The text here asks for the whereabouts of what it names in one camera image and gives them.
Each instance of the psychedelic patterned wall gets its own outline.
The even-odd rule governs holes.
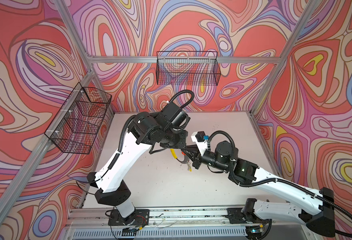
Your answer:
[[[352,1],[321,3],[280,75],[256,114],[277,165],[286,179],[333,189],[352,213]]]
[[[50,1],[0,0],[0,197],[86,70]],[[82,192],[74,178],[90,171],[92,153],[52,147],[0,228],[0,239],[56,239]]]
[[[78,0],[69,10],[85,48],[94,56],[156,56],[159,50],[279,56],[305,4],[303,0]],[[157,85],[154,64],[95,67],[113,96],[115,111],[158,111],[185,88]],[[221,64],[217,87],[188,86],[196,93],[188,110],[249,110],[271,68]]]

